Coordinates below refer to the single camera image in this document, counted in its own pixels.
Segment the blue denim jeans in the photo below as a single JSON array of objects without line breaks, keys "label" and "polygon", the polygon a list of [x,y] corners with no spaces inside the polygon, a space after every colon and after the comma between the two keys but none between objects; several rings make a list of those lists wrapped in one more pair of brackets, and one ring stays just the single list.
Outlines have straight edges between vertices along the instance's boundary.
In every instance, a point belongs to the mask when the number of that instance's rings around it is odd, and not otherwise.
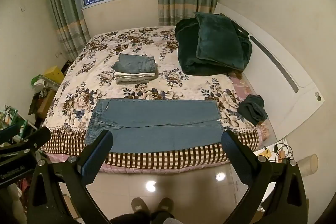
[{"label": "blue denim jeans", "polygon": [[201,147],[221,141],[221,114],[214,101],[100,99],[85,143],[102,130],[113,135],[113,153],[154,153]]}]

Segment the folded light clothes stack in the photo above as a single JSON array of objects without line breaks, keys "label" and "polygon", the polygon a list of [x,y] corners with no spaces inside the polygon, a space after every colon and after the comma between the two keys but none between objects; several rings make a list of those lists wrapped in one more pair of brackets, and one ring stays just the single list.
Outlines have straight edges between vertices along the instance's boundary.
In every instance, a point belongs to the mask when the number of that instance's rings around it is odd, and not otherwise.
[{"label": "folded light clothes stack", "polygon": [[155,67],[153,72],[122,73],[115,72],[114,79],[118,85],[122,84],[147,84],[158,77],[158,70]]}]

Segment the yellow object on nightstand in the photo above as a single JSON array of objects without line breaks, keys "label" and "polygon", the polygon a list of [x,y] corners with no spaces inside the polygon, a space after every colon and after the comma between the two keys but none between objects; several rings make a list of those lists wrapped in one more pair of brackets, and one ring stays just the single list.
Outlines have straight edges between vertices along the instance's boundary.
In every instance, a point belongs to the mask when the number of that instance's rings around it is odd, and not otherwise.
[{"label": "yellow object on nightstand", "polygon": [[266,148],[264,151],[262,151],[262,153],[259,154],[259,156],[264,156],[265,158],[270,159],[272,157],[272,152]]}]

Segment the left green curtain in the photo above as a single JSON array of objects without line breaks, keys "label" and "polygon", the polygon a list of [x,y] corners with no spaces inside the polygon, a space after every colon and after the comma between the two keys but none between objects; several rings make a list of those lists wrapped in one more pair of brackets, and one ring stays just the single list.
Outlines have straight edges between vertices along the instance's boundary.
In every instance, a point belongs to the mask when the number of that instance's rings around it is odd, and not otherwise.
[{"label": "left green curtain", "polygon": [[67,60],[74,61],[91,39],[81,0],[47,0],[59,42]]}]

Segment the yellow box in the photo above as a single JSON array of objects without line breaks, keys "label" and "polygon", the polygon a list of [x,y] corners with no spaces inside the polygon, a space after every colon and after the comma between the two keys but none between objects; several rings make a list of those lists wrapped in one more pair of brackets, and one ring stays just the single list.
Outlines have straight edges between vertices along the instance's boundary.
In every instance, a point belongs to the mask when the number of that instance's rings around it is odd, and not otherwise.
[{"label": "yellow box", "polygon": [[64,74],[60,70],[58,66],[53,66],[47,69],[44,72],[44,76],[47,77],[48,79],[52,80],[53,82],[57,84],[61,84],[64,80]]}]

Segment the green white clutter pile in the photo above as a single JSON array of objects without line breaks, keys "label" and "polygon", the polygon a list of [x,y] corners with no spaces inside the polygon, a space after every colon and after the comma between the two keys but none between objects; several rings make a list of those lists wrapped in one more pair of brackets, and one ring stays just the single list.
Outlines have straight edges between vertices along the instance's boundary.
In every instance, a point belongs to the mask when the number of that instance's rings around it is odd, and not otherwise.
[{"label": "green white clutter pile", "polygon": [[57,84],[51,79],[48,79],[44,75],[37,75],[36,77],[34,77],[31,80],[31,86],[36,93],[41,92],[43,89],[47,89],[47,90],[51,89],[56,92],[58,88],[60,87],[59,84]]}]

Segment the floral bed blanket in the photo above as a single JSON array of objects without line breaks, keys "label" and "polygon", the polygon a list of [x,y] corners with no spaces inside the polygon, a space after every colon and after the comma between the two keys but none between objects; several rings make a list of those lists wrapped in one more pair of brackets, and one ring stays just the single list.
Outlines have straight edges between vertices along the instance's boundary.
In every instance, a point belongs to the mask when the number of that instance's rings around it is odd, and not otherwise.
[{"label": "floral bed blanket", "polygon": [[[178,61],[175,28],[143,27],[94,36],[60,85],[49,108],[44,126],[51,139],[43,151],[54,161],[77,156],[85,147],[85,137],[93,109],[99,99],[207,100],[217,103],[223,126],[256,151],[269,138],[268,122],[253,125],[237,112],[238,105],[252,93],[246,81],[234,73],[189,76]],[[121,53],[152,56],[158,76],[147,84],[118,84],[114,63]]]}]

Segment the white bed headboard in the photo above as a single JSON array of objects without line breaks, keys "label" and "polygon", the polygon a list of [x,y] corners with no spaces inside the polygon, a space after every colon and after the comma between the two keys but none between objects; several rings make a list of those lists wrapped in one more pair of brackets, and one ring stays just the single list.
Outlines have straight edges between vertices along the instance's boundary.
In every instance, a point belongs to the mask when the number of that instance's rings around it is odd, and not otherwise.
[{"label": "white bed headboard", "polygon": [[248,36],[252,55],[243,74],[263,98],[276,139],[285,138],[325,102],[317,85],[301,64],[258,25],[220,3],[215,13],[230,18]]}]

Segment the right slipper foot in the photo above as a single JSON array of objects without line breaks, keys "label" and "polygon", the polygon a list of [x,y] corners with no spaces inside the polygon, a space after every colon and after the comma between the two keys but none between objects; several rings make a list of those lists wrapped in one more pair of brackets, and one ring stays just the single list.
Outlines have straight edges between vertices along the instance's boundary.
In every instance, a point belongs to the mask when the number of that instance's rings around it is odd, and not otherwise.
[{"label": "right slipper foot", "polygon": [[165,197],[161,199],[160,203],[157,206],[157,211],[166,211],[171,213],[173,211],[174,202],[171,198]]}]

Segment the slipper foot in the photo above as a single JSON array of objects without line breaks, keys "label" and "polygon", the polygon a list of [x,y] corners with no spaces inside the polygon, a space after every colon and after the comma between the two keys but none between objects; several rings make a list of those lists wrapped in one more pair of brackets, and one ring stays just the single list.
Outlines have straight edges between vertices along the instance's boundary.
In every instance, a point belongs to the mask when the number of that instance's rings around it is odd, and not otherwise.
[{"label": "slipper foot", "polygon": [[149,209],[147,207],[147,204],[144,202],[144,200],[140,197],[136,197],[131,201],[131,208],[133,209],[133,212],[149,212]]},{"label": "slipper foot", "polygon": [[174,202],[171,198],[165,197],[161,199],[160,203],[157,206],[157,211],[166,211],[171,213],[173,211]]}]

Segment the small dark green garment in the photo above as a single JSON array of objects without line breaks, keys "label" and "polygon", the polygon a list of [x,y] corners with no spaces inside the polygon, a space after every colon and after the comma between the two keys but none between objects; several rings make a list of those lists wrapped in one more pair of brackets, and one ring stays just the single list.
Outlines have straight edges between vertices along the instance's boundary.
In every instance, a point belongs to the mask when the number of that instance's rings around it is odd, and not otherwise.
[{"label": "small dark green garment", "polygon": [[238,113],[254,126],[264,122],[268,114],[264,110],[264,100],[260,95],[249,94],[237,109]]}]

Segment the left slipper foot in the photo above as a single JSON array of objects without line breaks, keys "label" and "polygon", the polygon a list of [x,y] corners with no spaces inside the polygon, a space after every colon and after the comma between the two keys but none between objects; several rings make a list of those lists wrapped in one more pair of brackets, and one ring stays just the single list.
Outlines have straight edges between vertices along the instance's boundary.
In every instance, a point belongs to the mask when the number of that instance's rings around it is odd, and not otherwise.
[{"label": "left slipper foot", "polygon": [[149,212],[149,209],[147,207],[147,204],[144,202],[144,200],[140,197],[136,197],[131,201],[131,208],[133,209],[133,212]]}]

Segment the folded jeans on stack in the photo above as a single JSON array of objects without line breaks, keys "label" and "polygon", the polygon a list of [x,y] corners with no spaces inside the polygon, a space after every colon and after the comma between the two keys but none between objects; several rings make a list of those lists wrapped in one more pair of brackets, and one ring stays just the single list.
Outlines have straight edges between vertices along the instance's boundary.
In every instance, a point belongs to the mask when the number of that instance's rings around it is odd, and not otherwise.
[{"label": "folded jeans on stack", "polygon": [[120,53],[112,68],[121,73],[155,73],[156,63],[154,57]]}]

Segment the cardboard box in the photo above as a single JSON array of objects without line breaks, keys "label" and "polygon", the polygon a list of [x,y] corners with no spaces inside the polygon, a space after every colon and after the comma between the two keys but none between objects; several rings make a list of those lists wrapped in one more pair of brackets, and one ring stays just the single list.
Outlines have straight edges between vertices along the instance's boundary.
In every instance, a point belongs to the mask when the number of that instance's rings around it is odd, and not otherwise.
[{"label": "cardboard box", "polygon": [[39,106],[37,110],[37,116],[41,119],[45,119],[48,113],[49,108],[51,107],[52,101],[54,100],[54,97],[56,95],[56,92],[54,90],[50,90],[48,94],[43,98],[41,105]]}]

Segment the dark green plush blanket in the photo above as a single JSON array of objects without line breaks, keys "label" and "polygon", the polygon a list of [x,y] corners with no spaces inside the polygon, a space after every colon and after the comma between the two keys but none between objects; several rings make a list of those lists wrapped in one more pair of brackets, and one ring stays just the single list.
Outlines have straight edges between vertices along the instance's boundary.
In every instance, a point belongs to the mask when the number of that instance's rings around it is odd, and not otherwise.
[{"label": "dark green plush blanket", "polygon": [[197,12],[175,26],[178,61],[183,73],[212,76],[241,73],[252,55],[248,35],[228,17]]}]

